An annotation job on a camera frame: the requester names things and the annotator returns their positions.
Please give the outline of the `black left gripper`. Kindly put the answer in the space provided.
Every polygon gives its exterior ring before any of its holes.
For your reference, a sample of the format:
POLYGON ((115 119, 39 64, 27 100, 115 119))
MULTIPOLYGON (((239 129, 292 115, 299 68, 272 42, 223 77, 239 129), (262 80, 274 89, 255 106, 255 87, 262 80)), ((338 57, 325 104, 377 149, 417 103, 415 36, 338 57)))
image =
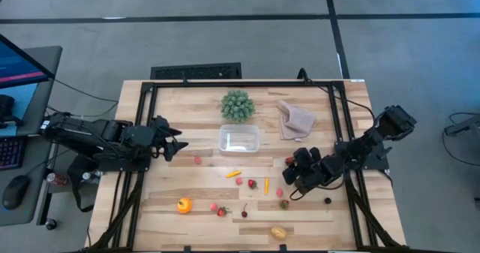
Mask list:
POLYGON ((166 161, 171 161, 178 151, 188 146, 186 142, 167 142, 167 137, 178 136, 181 135, 182 132, 170 128, 170 124, 162 116, 157 116, 151 120, 151 128, 154 130, 154 138, 152 141, 152 145, 155 148, 155 152, 152 154, 154 158, 162 155, 166 161))

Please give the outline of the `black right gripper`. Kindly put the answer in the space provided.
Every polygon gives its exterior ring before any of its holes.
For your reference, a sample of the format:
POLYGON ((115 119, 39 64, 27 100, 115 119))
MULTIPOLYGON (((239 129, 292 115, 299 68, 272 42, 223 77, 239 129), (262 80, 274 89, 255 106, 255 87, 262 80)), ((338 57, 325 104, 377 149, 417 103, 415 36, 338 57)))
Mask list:
POLYGON ((325 186, 326 176, 320 166, 321 154, 318 148, 299 148, 294 152, 296 166, 288 166, 282 176, 287 185, 294 183, 301 194, 307 194, 314 187, 325 186))

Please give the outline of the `clear plastic tupperware container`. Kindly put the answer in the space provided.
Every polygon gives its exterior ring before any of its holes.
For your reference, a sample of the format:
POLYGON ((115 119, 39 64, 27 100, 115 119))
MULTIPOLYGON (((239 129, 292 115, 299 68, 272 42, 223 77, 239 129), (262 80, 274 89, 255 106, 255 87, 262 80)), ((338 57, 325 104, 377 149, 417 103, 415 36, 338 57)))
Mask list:
POLYGON ((260 130, 255 125, 222 125, 219 149, 222 152, 258 152, 260 130))

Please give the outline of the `beige folded cloth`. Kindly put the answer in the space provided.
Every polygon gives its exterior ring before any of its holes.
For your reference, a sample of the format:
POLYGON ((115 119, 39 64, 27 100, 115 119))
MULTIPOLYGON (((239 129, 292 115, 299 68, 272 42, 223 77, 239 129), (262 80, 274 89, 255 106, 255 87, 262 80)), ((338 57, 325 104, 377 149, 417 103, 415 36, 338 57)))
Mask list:
POLYGON ((279 100, 280 138, 294 140, 307 137, 316 123, 316 117, 309 110, 279 100))

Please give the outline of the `black floor vent grate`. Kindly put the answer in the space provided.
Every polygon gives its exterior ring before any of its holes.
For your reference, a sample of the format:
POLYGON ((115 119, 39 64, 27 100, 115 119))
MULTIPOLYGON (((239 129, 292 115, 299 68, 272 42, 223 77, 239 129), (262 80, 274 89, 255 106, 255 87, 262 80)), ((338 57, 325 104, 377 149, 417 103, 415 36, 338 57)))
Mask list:
POLYGON ((241 79, 240 62, 201 65, 174 65, 152 67, 151 80, 219 80, 241 79))

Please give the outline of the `green artificial plant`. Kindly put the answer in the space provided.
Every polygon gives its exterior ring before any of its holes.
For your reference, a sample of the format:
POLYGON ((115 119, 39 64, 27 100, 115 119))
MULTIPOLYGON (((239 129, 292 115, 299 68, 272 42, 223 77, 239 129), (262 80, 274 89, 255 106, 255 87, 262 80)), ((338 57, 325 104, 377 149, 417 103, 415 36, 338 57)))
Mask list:
POLYGON ((221 99, 222 117, 233 123, 244 123, 255 113, 255 106, 247 92, 229 90, 221 99))

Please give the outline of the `small bottle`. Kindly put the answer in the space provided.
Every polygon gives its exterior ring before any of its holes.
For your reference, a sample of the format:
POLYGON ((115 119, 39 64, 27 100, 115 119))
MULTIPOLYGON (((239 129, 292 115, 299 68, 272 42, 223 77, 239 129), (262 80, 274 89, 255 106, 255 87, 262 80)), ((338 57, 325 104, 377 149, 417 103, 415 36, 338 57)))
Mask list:
POLYGON ((85 172, 82 174, 81 182, 88 184, 98 184, 103 175, 103 172, 100 170, 94 170, 91 172, 85 172))

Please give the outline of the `red soda can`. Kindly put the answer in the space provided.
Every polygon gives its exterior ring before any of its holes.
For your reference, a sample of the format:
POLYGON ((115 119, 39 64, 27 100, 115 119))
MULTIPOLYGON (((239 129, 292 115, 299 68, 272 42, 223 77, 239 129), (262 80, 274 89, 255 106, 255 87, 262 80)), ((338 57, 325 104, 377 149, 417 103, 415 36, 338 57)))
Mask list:
POLYGON ((65 175, 59 173, 49 173, 46 176, 46 181, 56 186, 65 186, 69 182, 68 178, 65 175))

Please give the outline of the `black keyboard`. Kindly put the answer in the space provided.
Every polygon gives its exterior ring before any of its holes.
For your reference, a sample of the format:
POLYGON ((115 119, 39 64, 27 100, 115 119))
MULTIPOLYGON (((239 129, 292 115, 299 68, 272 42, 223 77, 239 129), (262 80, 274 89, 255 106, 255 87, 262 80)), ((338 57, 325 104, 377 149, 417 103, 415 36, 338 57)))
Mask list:
POLYGON ((27 142, 27 137, 0 138, 0 170, 21 168, 27 142))

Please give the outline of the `black computer mouse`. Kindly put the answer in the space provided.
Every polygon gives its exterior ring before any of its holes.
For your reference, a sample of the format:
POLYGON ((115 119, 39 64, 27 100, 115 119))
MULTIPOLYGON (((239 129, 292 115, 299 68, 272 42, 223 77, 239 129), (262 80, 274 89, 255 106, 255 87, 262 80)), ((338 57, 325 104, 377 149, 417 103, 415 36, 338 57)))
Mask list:
POLYGON ((23 201, 31 179, 26 175, 15 176, 6 186, 1 203, 6 210, 16 209, 23 201))

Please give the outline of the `black monitor stand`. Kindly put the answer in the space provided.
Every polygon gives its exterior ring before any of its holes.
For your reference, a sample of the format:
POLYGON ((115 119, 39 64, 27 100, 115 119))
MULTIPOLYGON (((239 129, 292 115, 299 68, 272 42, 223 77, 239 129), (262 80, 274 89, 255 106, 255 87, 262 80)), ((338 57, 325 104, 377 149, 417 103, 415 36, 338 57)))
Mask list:
POLYGON ((0 129, 9 125, 23 126, 24 122, 13 114, 14 99, 8 95, 0 95, 0 129))

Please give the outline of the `computer monitor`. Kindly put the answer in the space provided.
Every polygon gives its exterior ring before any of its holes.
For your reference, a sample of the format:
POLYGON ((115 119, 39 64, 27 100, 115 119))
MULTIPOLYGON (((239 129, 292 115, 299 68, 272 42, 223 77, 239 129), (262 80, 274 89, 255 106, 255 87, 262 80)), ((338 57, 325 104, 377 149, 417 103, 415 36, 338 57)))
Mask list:
POLYGON ((0 137, 13 137, 27 125, 27 109, 32 104, 38 85, 54 80, 54 74, 0 34, 0 95, 14 99, 13 114, 24 125, 0 129, 0 137))

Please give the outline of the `black aluminium table frame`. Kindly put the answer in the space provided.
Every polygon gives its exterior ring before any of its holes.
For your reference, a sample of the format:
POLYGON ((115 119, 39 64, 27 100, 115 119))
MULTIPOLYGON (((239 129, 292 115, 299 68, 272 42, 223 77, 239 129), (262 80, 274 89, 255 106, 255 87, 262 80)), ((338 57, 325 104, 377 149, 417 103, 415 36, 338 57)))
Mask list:
POLYGON ((116 118, 149 125, 162 116, 182 132, 178 141, 188 146, 171 161, 151 158, 147 171, 104 172, 85 251, 169 253, 189 245, 191 253, 261 253, 280 252, 283 244, 287 253, 406 251, 392 187, 376 170, 350 170, 307 194, 287 185, 282 176, 285 159, 297 149, 316 147, 321 156, 331 155, 336 143, 360 138, 379 115, 370 110, 365 84, 350 80, 128 80, 116 118), (244 123, 221 115, 221 99, 229 90, 245 91, 253 100, 255 113, 244 123), (281 139, 279 100, 315 115, 307 137, 281 139), (222 125, 258 127, 259 151, 220 151, 222 125), (202 163, 195 164, 195 157, 202 163), (242 173, 225 177, 237 170, 242 173), (241 185, 236 184, 239 177, 241 185), (256 181, 256 189, 248 187, 249 179, 256 181), (276 195, 279 188, 282 197, 276 195), (330 204, 325 204, 326 197, 330 204), (178 212, 181 198, 191 199, 189 213, 178 212), (289 201, 289 209, 280 208, 281 200, 289 201), (212 203, 230 213, 217 216, 212 203), (272 227, 284 228, 286 239, 275 239, 272 227))

